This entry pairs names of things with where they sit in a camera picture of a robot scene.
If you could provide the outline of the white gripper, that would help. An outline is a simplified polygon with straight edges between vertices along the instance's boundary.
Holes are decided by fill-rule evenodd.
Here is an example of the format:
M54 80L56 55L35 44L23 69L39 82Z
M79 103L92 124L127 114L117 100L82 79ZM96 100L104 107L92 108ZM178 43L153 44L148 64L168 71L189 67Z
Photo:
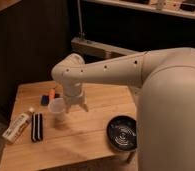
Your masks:
M64 100L67 105L65 105L65 113L69 113L70 106L72 105L81 105L81 107L88 112L89 108L85 103L85 93L81 92L79 95L68 96L64 95Z

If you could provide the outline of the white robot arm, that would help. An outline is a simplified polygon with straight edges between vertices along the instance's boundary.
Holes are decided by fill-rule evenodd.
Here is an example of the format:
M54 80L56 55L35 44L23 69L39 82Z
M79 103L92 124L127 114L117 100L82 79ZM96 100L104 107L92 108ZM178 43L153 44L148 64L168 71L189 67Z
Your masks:
M84 83L139 88L138 171L195 171L195 48L152 50L89 64L72 53L51 75L69 104L83 95Z

